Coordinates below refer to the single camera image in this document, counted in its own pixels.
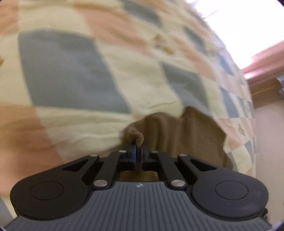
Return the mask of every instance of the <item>gray ribbed plate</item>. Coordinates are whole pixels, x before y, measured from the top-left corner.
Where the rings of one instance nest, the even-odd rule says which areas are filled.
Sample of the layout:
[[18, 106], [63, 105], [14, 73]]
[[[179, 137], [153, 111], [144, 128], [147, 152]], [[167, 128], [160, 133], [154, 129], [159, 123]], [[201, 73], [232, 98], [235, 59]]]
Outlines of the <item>gray ribbed plate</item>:
[[7, 231], [266, 231], [270, 225], [257, 217], [223, 221], [200, 211], [187, 194], [163, 182], [116, 182], [95, 191], [79, 211], [57, 220], [18, 217]]

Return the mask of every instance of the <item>brown cloth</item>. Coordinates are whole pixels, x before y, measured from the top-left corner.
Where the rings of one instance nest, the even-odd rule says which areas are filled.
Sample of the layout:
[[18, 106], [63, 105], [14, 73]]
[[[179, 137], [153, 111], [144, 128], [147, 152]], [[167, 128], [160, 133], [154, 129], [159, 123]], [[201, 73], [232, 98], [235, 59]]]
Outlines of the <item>brown cloth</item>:
[[[232, 169], [232, 161], [223, 150], [225, 137], [210, 116], [186, 107], [180, 118], [155, 113], [130, 124], [124, 130], [123, 145], [127, 147], [130, 142], [135, 142], [141, 146], [144, 143], [149, 150], [167, 152], [172, 157], [184, 153]], [[133, 180], [137, 174], [123, 172], [120, 180]], [[148, 174], [142, 180], [157, 179]]]

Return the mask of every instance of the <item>circular cover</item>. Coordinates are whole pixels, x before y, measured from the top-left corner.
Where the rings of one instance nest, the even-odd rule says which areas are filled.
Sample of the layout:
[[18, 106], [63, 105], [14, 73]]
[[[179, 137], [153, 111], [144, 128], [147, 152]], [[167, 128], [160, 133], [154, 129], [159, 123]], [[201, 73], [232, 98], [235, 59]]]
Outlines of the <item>circular cover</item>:
[[18, 182], [11, 191], [11, 203], [18, 215], [50, 220], [77, 210], [87, 198], [87, 188], [73, 172], [43, 172]]
[[219, 168], [203, 172], [191, 192], [193, 200], [205, 211], [226, 219], [246, 219], [264, 210], [268, 191], [258, 180]]

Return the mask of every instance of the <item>pink fabric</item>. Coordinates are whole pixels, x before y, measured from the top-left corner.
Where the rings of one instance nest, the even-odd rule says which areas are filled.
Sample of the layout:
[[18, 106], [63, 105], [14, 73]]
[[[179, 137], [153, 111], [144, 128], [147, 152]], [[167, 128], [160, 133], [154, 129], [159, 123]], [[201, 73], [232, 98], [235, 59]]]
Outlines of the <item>pink fabric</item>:
[[284, 41], [254, 55], [252, 64], [242, 69], [250, 86], [284, 74]]

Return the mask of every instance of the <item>logo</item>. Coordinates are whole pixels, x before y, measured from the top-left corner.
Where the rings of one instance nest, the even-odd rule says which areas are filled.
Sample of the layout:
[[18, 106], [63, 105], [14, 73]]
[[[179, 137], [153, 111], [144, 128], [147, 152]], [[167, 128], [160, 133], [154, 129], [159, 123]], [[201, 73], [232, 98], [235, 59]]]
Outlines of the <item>logo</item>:
[[143, 185], [143, 184], [141, 184], [141, 183], [139, 183], [139, 184], [137, 184], [137, 185], [136, 185], [136, 187], [137, 187], [137, 188], [143, 188], [143, 187], [144, 187], [144, 185]]

